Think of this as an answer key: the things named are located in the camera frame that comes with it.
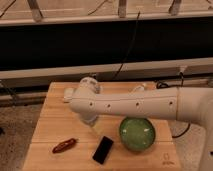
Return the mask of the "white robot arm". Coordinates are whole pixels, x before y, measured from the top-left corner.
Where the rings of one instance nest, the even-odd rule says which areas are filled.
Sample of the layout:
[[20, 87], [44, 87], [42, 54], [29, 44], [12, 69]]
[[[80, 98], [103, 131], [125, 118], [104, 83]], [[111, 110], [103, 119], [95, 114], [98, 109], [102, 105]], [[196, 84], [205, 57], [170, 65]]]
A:
[[105, 114], [200, 125], [206, 130], [206, 136], [198, 171], [213, 170], [213, 88], [172, 87], [101, 94], [98, 81], [85, 77], [72, 93], [69, 103], [71, 110], [86, 124]]

